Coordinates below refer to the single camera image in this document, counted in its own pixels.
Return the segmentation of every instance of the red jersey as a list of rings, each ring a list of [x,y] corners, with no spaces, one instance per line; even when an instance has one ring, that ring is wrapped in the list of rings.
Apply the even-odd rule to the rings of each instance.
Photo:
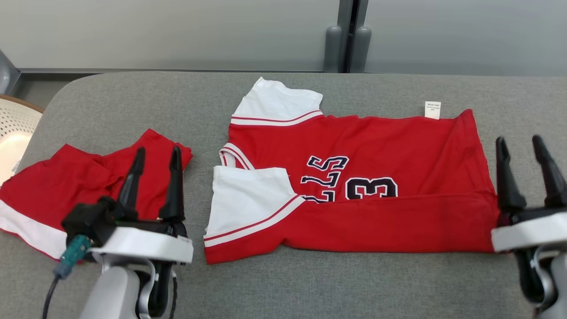
[[[78,203],[94,204],[101,196],[118,198],[140,146],[146,148],[146,158],[136,209],[140,219],[155,220],[166,201],[174,145],[150,129],[132,146],[106,156],[65,144],[51,159],[25,168],[0,187],[0,229],[59,258],[66,249],[67,237],[61,221]],[[185,168],[192,157],[191,149],[177,145]]]
[[[490,230],[498,216],[497,197],[471,110],[440,120],[334,117],[319,110],[322,97],[260,78],[232,116],[229,142],[220,151],[222,165],[243,170],[284,168],[291,193],[319,203],[300,205],[262,233],[283,227],[278,244],[304,249],[492,251]],[[268,196],[266,186],[262,188]],[[235,228],[222,230],[232,232],[261,221],[236,214],[240,207],[245,206],[234,205],[230,211]],[[213,223],[224,218],[213,216],[217,214],[225,213],[211,209]],[[289,226],[292,221],[298,222]],[[289,238],[305,227],[313,237],[302,233],[305,241]],[[209,258],[216,246],[210,243],[218,242],[210,238],[222,235],[211,232],[214,228],[209,223],[208,260],[226,261]],[[218,244],[230,244],[233,253],[223,250],[215,255],[234,255],[238,246],[251,247],[241,242],[244,239]]]

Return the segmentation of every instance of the black cable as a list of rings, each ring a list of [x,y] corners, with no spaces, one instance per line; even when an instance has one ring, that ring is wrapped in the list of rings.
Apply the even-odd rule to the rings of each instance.
[[[170,319],[174,319],[174,312],[175,312],[175,305],[177,302],[177,276],[173,275],[173,280],[174,280],[174,297],[173,300],[171,301],[171,311],[170,311]]]
[[[51,287],[49,287],[49,291],[47,292],[47,297],[45,297],[45,304],[43,304],[43,315],[41,316],[42,319],[47,319],[47,311],[49,311],[49,303],[51,302],[51,297],[53,296],[53,292],[55,291],[55,287],[59,282],[60,277],[55,276],[53,278],[53,282],[51,283]]]

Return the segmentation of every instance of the jersey lettering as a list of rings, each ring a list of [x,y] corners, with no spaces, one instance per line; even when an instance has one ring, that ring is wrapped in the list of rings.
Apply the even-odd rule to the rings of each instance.
[[[321,192],[326,198],[320,199],[315,196],[303,196],[304,199],[310,200],[316,203],[326,203],[326,202],[334,202],[335,201],[335,191],[323,191]]]
[[[317,156],[311,156],[307,161],[307,166],[314,167],[320,171],[326,171],[329,168],[329,164],[334,163],[331,166],[332,170],[342,170],[345,168],[346,163],[349,162],[349,158],[346,156],[334,156],[327,158],[323,164],[321,164],[321,159]]]
[[[349,178],[345,183],[345,197],[347,199],[362,199],[365,195],[375,195],[380,192],[380,197],[397,197],[397,184],[390,177],[381,178]]]
[[[334,188],[335,186],[337,186],[339,176],[341,176],[341,172],[339,171],[333,171],[327,174],[327,178],[329,179],[328,181],[324,181],[322,179],[313,176],[303,176],[301,177],[301,184],[314,182],[319,185],[327,186],[329,188]]]

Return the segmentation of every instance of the folded red shorts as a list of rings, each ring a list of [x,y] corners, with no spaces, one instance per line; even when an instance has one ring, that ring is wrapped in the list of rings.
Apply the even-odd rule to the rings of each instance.
[[[140,219],[156,219],[166,200],[174,145],[181,148],[185,169],[191,149],[151,129],[132,146],[106,156],[65,144],[50,159],[27,167],[0,187],[0,229],[59,258],[66,246],[61,221],[78,203],[96,203],[101,196],[116,199],[140,146],[146,149],[146,159],[136,209]]]

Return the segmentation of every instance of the red fabric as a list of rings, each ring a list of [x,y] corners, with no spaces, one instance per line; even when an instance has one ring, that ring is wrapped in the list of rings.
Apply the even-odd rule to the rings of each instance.
[[[296,193],[324,199],[324,191],[334,191],[335,202],[305,202],[274,226],[206,247],[209,263],[268,253],[279,244],[328,251],[493,252],[497,196],[471,110],[440,120],[318,116],[288,127],[231,124],[229,143],[255,169],[285,168]],[[316,169],[307,165],[311,156],[348,157],[348,163]],[[332,172],[340,172],[334,187],[301,182],[305,176],[328,181]],[[381,198],[386,188],[378,187],[372,195],[358,188],[362,199],[347,198],[349,179],[384,177],[395,181],[397,197]]]
[[[59,230],[61,221],[78,203],[96,203],[101,196],[118,197],[136,151],[146,148],[136,209],[140,219],[156,219],[165,203],[174,142],[148,129],[132,146],[106,156],[90,154],[65,144],[51,159],[38,162],[7,180],[0,200],[18,213]],[[183,168],[191,149],[181,148]]]

